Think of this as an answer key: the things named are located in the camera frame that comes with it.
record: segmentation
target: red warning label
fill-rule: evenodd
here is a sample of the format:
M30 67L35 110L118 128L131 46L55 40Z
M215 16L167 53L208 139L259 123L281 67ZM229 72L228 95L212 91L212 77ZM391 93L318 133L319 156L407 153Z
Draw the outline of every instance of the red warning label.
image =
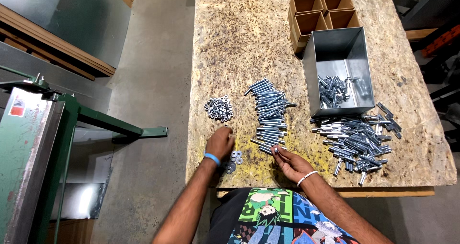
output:
M16 95L16 97L14 98L13 105L11 106L9 115L23 117L25 111L26 101L24 99L21 99L19 95Z

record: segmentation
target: workbench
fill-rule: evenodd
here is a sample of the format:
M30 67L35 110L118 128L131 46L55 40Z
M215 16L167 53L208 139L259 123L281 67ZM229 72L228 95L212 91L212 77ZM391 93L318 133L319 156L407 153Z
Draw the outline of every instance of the workbench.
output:
M207 139L223 126L208 118L204 104L211 97L228 95L235 116L227 122L236 138L235 150L244 162L232 174L216 178L219 189L240 187L295 187L279 170L272 156L260 152L255 139L255 100L244 96L247 86L267 77L289 101L289 151L307 159L334 188L348 196L420 196L434 194L433 186L457 182L449 145L420 69L392 0L353 0L364 26L375 102L395 114L402 139L388 144L392 153L383 168L370 173L363 187L360 174L342 167L332 175L337 159L322 144L326 139L311 132L310 108L301 59L289 40L289 0L196 0L193 65L190 90L186 180L203 159ZM378 108L370 110L376 114ZM370 192L387 192L370 194Z

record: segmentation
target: person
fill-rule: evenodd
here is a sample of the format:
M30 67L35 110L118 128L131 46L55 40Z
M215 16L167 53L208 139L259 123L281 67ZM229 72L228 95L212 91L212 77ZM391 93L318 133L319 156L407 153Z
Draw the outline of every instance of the person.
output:
M218 163L233 149L235 139L231 133L232 129L223 127L209 138L206 153L211 155L205 155L199 164L152 244L192 242L211 177ZM221 198L222 204L215 209L206 243L392 243L314 173L307 160L278 145L271 148L271 153L292 182L297 184L309 175L299 185L308 199L282 188L233 190Z

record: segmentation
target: washer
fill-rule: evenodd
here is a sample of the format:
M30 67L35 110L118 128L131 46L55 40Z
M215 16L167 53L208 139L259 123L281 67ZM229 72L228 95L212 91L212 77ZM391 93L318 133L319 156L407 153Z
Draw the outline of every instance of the washer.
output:
M232 169L232 172L235 171L236 169L236 163L235 162L230 162L229 163L229 166L227 168L231 168Z

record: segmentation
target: white beaded bracelet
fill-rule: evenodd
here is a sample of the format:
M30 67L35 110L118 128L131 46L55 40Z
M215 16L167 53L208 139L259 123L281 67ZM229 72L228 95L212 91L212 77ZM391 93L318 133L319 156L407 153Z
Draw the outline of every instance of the white beaded bracelet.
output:
M301 180L299 180L299 182L297 183L297 187L300 185L300 183L302 183L302 181L304 181L307 177L309 177L311 174L314 174L314 173L318 173L318 171L312 171L310 173L308 173L307 175L305 175L305 177L302 177Z

